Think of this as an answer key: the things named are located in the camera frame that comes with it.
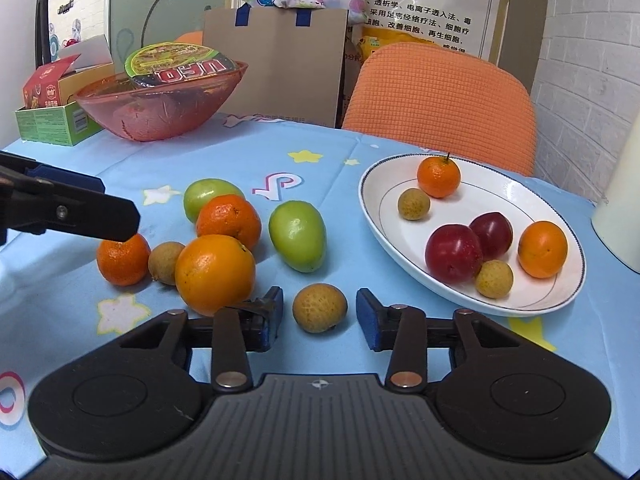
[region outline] yellow bag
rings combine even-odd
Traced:
[[[371,54],[373,54],[381,46],[385,46],[392,43],[400,43],[401,41],[407,41],[410,43],[427,43],[436,44],[433,41],[423,40],[422,38],[416,38],[406,32],[400,32],[399,30],[389,30],[386,28],[373,28],[363,27],[362,38],[358,42],[360,49],[362,50],[362,60],[366,60]]]

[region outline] wall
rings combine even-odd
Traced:
[[[81,39],[104,34],[104,0],[73,0],[74,6],[65,14],[58,14],[60,6],[70,0],[49,0],[49,31],[57,36],[60,46],[65,40],[73,37],[75,20],[80,21]]]
[[[22,106],[22,85],[35,70],[36,0],[0,0],[2,82],[0,83],[0,148],[18,138],[14,111]]]
[[[640,108],[640,0],[548,0],[536,176],[597,200]]]
[[[498,67],[531,91],[545,29],[547,0],[509,0]]]

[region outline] plate rim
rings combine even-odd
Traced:
[[[519,186],[522,186],[524,189],[526,189],[530,193],[533,193],[533,195],[535,195],[540,200],[542,200],[543,203],[545,203],[554,213],[556,213],[558,215],[558,217],[562,220],[562,222],[564,222],[564,225],[569,229],[569,232],[574,237],[574,241],[577,244],[578,249],[580,251],[580,260],[582,262],[582,272],[581,272],[581,276],[580,276],[580,282],[578,282],[577,287],[569,295],[569,297],[566,300],[564,300],[563,302],[561,302],[559,304],[555,304],[555,305],[550,306],[548,308],[544,308],[542,310],[518,310],[516,308],[507,308],[507,307],[504,307],[504,306],[499,306],[499,305],[496,305],[496,304],[493,304],[493,303],[485,302],[483,300],[478,300],[476,298],[472,298],[471,296],[463,294],[462,292],[456,290],[455,288],[452,288],[451,286],[447,285],[446,283],[438,282],[433,276],[431,276],[430,274],[424,272],[424,270],[422,270],[420,267],[415,265],[411,260],[409,260],[406,256],[404,256],[404,254],[402,254],[398,249],[396,249],[396,247],[388,240],[386,235],[383,232],[380,231],[378,226],[373,222],[372,217],[371,217],[371,215],[369,213],[369,210],[367,209],[367,207],[366,207],[366,205],[364,203],[363,189],[364,189],[364,183],[365,183],[367,177],[378,166],[381,166],[382,164],[385,164],[386,162],[388,162],[390,160],[395,160],[396,158],[403,158],[403,157],[406,157],[406,156],[424,156],[424,157],[427,157],[427,156],[435,156],[435,155],[438,155],[440,153],[443,153],[443,152],[439,152],[437,150],[434,150],[433,152],[430,151],[430,152],[421,152],[421,153],[401,153],[400,155],[386,156],[385,158],[381,158],[377,162],[374,162],[373,164],[371,164],[362,173],[362,176],[360,177],[360,181],[358,183],[358,201],[360,202],[360,209],[362,209],[362,211],[363,211],[363,213],[364,213],[364,215],[365,215],[365,217],[367,219],[367,222],[369,223],[369,228],[373,229],[375,231],[375,234],[378,234],[378,236],[381,237],[383,240],[386,240],[386,243],[389,246],[389,248],[396,254],[397,257],[399,257],[402,261],[404,261],[404,263],[406,263],[409,266],[413,267],[420,274],[423,274],[424,276],[427,276],[429,280],[433,281],[437,285],[445,287],[449,294],[452,294],[452,295],[454,295],[456,297],[462,297],[462,298],[465,299],[465,301],[470,301],[470,302],[472,302],[474,304],[479,304],[479,305],[485,306],[485,307],[487,307],[489,309],[492,309],[492,310],[496,310],[496,311],[499,311],[499,312],[502,312],[502,313],[505,313],[505,314],[510,314],[511,316],[514,316],[514,314],[519,314],[519,316],[521,316],[521,317],[523,315],[526,316],[526,317],[541,316],[542,314],[548,314],[550,312],[554,312],[556,310],[559,310],[562,307],[567,306],[569,303],[571,303],[578,296],[580,291],[582,290],[582,288],[584,286],[584,282],[586,280],[586,274],[587,274],[587,262],[586,262],[586,258],[584,257],[584,250],[582,248],[580,240],[578,239],[578,237],[576,236],[576,234],[574,232],[574,229],[569,225],[569,223],[564,219],[564,217],[556,210],[556,208],[553,207],[544,197],[540,196],[537,192],[535,192],[531,188],[525,186],[523,183],[512,179],[510,176],[508,176],[508,175],[504,174],[503,172],[501,172],[501,171],[499,171],[499,170],[497,170],[495,168],[492,168],[491,166],[488,166],[486,164],[481,164],[480,162],[476,162],[474,160],[469,160],[468,158],[465,158],[465,157],[462,157],[462,156],[450,155],[450,158],[457,159],[457,160],[462,160],[464,162],[468,162],[469,164],[475,164],[476,166],[479,166],[480,168],[484,168],[486,170],[493,171],[494,173],[497,173],[498,175],[508,179],[510,182],[515,182],[516,184],[518,184]],[[376,238],[376,241],[378,243],[380,243],[380,241],[378,240],[378,236],[376,236],[375,238]],[[430,287],[427,286],[427,288],[429,290],[431,290],[432,292],[434,292],[434,294],[437,294],[438,296],[443,297],[441,294],[437,293],[435,290],[431,289]]]

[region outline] white cylinder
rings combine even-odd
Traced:
[[[615,257],[640,272],[640,114],[591,224]]]

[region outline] table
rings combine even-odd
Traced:
[[[455,306],[409,277],[385,253],[366,225],[357,199],[362,173],[372,163],[418,148],[343,130],[216,115],[196,132],[139,144],[101,132],[74,148],[16,142],[10,151],[99,176],[110,194],[133,200],[140,232],[154,247],[187,243],[194,228],[184,216],[186,187],[200,178],[223,178],[244,191],[263,224],[282,200],[307,200],[322,213],[328,256],[314,274],[285,266],[266,229],[255,251],[255,296],[271,285],[284,290],[280,337],[265,354],[251,354],[254,377],[264,372],[384,377],[389,352],[369,351],[356,321],[356,291],[370,288],[383,304],[418,306],[450,318]],[[283,187],[278,175],[299,176]],[[630,476],[640,468],[640,276],[612,256],[594,234],[593,204],[533,178],[514,176],[543,196],[574,229],[588,272],[574,304],[546,316],[496,318],[586,368],[606,385],[613,410],[597,453]],[[61,365],[170,308],[184,307],[173,290],[143,283],[126,290],[105,282],[95,264],[98,240],[47,232],[10,233],[0,250],[0,469],[25,475],[42,458],[24,409],[37,382]],[[349,312],[335,331],[311,336],[295,325],[290,303],[305,285],[327,282],[348,298]],[[208,381],[209,354],[194,353],[191,375]],[[449,371],[445,351],[430,350],[430,380]]]

